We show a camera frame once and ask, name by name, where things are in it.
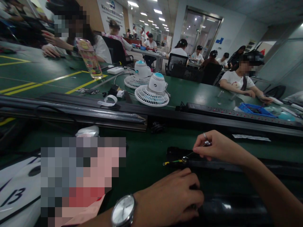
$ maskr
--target fan grille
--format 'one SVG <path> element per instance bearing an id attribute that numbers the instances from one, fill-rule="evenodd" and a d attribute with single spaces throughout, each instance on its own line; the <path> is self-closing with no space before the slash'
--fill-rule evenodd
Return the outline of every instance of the fan grille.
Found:
<path id="1" fill-rule="evenodd" d="M 134 75 L 127 76 L 124 79 L 124 84 L 126 86 L 128 86 L 130 88 L 135 88 L 135 89 L 142 85 L 148 85 L 148 83 L 149 83 L 149 78 L 141 79 L 141 78 L 135 77 Z"/>
<path id="2" fill-rule="evenodd" d="M 135 97 L 139 102 L 152 107 L 163 107 L 169 102 L 169 97 L 166 93 L 160 95 L 149 91 L 147 85 L 138 87 L 135 90 Z"/>

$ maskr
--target doorway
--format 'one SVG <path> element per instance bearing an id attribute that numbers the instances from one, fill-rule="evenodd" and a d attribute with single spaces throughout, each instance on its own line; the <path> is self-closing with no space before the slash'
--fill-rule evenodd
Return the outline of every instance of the doorway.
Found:
<path id="1" fill-rule="evenodd" d="M 200 45 L 203 58 L 208 58 L 222 22 L 223 18 L 218 15 L 187 6 L 181 38 L 187 40 L 185 52 L 188 56 Z"/>

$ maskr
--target ring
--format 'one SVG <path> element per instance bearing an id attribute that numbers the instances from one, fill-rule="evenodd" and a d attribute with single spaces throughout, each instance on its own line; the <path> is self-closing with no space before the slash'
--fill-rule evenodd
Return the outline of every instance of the ring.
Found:
<path id="1" fill-rule="evenodd" d="M 207 136 L 206 136 L 205 132 L 203 132 L 203 135 L 204 135 L 205 139 L 206 139 L 206 140 L 208 140 L 208 138 L 207 138 Z"/>

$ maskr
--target blue bin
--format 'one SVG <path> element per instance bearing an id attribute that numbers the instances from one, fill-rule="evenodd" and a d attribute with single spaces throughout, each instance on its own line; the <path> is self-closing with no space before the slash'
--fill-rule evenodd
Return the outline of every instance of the blue bin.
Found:
<path id="1" fill-rule="evenodd" d="M 253 113 L 249 107 L 258 109 L 261 114 L 259 113 Z M 242 111 L 244 111 L 245 113 L 249 113 L 249 114 L 254 114 L 254 115 L 259 115 L 259 116 L 264 116 L 264 117 L 272 117 L 272 118 L 276 118 L 274 115 L 272 115 L 270 112 L 268 112 L 266 109 L 264 109 L 261 106 L 256 106 L 256 105 L 252 105 L 252 104 L 247 104 L 247 103 L 241 103 L 241 105 L 239 106 L 239 109 L 241 109 Z"/>

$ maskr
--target hand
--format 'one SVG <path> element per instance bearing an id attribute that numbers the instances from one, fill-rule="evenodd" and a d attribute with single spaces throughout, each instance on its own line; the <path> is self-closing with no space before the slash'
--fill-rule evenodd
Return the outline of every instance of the hand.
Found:
<path id="1" fill-rule="evenodd" d="M 193 151 L 199 154 L 201 158 L 205 155 L 208 156 L 208 161 L 211 161 L 211 158 L 217 158 L 224 162 L 241 166 L 244 166 L 249 160 L 255 158 L 243 147 L 216 130 L 206 132 L 205 134 L 208 140 L 212 142 L 212 145 L 202 147 L 206 139 L 201 134 L 197 137 L 197 141 L 193 146 Z"/>
<path id="2" fill-rule="evenodd" d="M 49 56 L 49 57 L 60 57 L 60 54 L 54 48 L 52 48 L 51 46 L 45 45 L 45 46 L 42 47 L 42 50 L 43 50 L 42 54 L 43 54 L 44 57 L 47 57 L 47 56 Z"/>
<path id="3" fill-rule="evenodd" d="M 260 100 L 266 104 L 271 104 L 274 100 L 272 100 L 271 98 L 269 97 L 265 97 L 265 96 L 261 96 L 260 97 Z"/>
<path id="4" fill-rule="evenodd" d="M 200 190 L 190 190 L 192 185 L 200 188 L 197 175 L 186 168 L 177 170 L 152 186 L 136 192 L 134 197 L 137 207 L 132 226 L 169 226 L 198 217 L 198 211 L 189 206 L 202 206 L 204 195 Z"/>
<path id="5" fill-rule="evenodd" d="M 48 31 L 44 31 L 44 30 L 42 30 L 42 32 L 43 32 L 42 36 L 46 39 L 46 41 L 49 44 L 52 44 L 53 46 L 57 46 L 57 47 L 62 48 L 62 49 L 66 49 L 66 50 L 70 50 L 70 51 L 73 50 L 72 45 L 63 41 L 59 37 L 55 37 L 54 34 L 48 32 Z"/>
<path id="6" fill-rule="evenodd" d="M 256 97 L 256 94 L 255 94 L 253 91 L 251 91 L 251 90 L 242 91 L 241 94 L 242 94 L 242 95 L 250 96 L 250 97 L 252 97 L 252 98 L 255 98 L 255 97 Z"/>

